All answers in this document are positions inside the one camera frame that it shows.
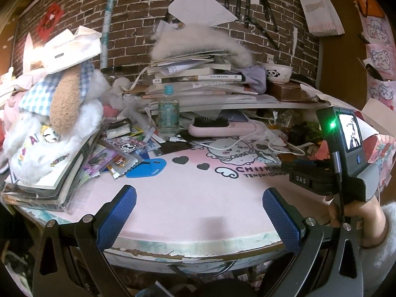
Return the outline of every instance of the blue bottle cap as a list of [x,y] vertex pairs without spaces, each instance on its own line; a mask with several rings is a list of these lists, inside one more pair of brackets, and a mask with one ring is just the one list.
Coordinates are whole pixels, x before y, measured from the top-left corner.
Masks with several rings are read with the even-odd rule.
[[173,86],[172,85],[165,86],[164,94],[173,95]]

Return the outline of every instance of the white bowl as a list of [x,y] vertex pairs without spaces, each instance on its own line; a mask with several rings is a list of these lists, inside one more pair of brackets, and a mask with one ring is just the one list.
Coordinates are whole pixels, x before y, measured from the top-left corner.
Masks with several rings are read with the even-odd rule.
[[267,79],[279,83],[289,82],[293,70],[293,67],[276,64],[263,64],[263,67],[267,71]]

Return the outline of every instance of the white fluffy sleeve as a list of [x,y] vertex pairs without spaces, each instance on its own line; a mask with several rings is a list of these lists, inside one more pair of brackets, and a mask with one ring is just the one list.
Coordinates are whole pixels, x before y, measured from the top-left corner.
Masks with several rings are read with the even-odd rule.
[[378,247],[360,250],[365,297],[377,290],[396,261],[396,202],[382,209],[389,224],[387,237]]

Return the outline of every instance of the brick wall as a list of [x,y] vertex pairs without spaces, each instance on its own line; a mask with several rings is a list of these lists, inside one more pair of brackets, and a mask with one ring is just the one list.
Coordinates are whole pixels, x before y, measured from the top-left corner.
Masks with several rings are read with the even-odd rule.
[[[58,3],[65,14],[56,25],[50,38],[68,28],[74,32],[79,25],[102,30],[104,9],[107,0],[40,0],[24,14],[16,34],[13,65],[21,72],[24,37],[32,35],[34,46],[43,45],[35,32],[43,14],[52,2]],[[316,78],[318,66],[318,39],[308,33],[304,13],[299,0],[268,0],[276,18],[279,32],[275,33],[271,23],[265,21],[263,7],[251,6],[251,16],[269,32],[280,45],[276,51],[268,40],[260,35],[252,25],[244,28],[245,0],[242,0],[241,20],[221,25],[221,30],[239,40],[253,54],[257,61],[265,62],[267,54],[275,55],[279,64],[290,65],[293,46],[293,27],[298,28],[298,43],[292,61],[294,72]],[[112,24],[108,43],[108,65],[132,65],[134,72],[140,71],[150,61],[148,52],[154,41],[148,33],[155,21],[164,17],[170,0],[116,0],[112,14]],[[236,0],[230,0],[230,11],[235,13]],[[99,67],[99,57],[94,59]]]

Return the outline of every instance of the white fluffy fabric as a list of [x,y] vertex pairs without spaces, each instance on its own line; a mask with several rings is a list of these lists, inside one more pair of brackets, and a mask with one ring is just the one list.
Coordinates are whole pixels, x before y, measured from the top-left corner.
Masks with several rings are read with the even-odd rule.
[[151,51],[153,61],[181,56],[193,52],[225,50],[225,57],[234,68],[253,65],[250,51],[221,31],[204,25],[186,25],[183,29],[164,32]]
[[103,74],[98,69],[95,69],[91,76],[88,92],[84,98],[84,103],[98,99],[110,89],[111,87],[108,84],[106,78],[104,78]]
[[51,173],[55,167],[51,163],[57,158],[69,154],[65,162],[74,157],[82,146],[82,139],[98,130],[103,115],[102,104],[98,100],[84,103],[80,107],[80,114],[72,131],[56,143],[40,141],[26,149],[23,161],[19,164],[18,156],[25,140],[30,135],[40,134],[43,116],[32,115],[29,119],[20,119],[7,134],[3,155],[8,158],[9,165],[15,176],[24,184],[37,183],[42,177]]
[[387,237],[378,247],[360,250],[365,297],[378,289],[396,261],[396,202],[382,209],[389,224]]

